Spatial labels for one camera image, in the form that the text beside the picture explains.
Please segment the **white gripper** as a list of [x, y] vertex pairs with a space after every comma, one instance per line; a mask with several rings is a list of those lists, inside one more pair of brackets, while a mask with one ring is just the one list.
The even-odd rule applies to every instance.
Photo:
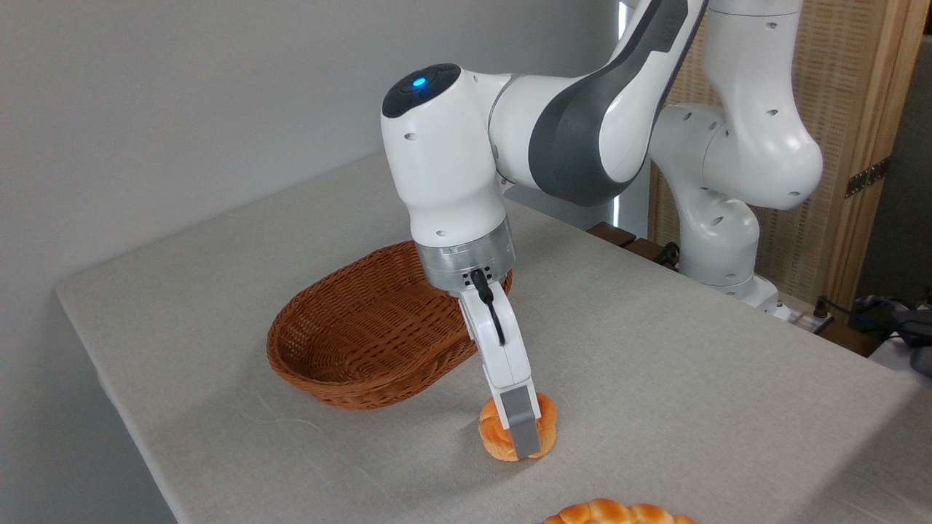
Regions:
[[487, 382], [498, 394], [502, 427], [507, 427], [516, 458], [522, 460], [542, 448], [537, 428], [540, 408], [516, 313], [499, 282], [489, 287], [495, 314], [474, 287], [460, 293], [459, 304], [470, 338], [480, 352]]

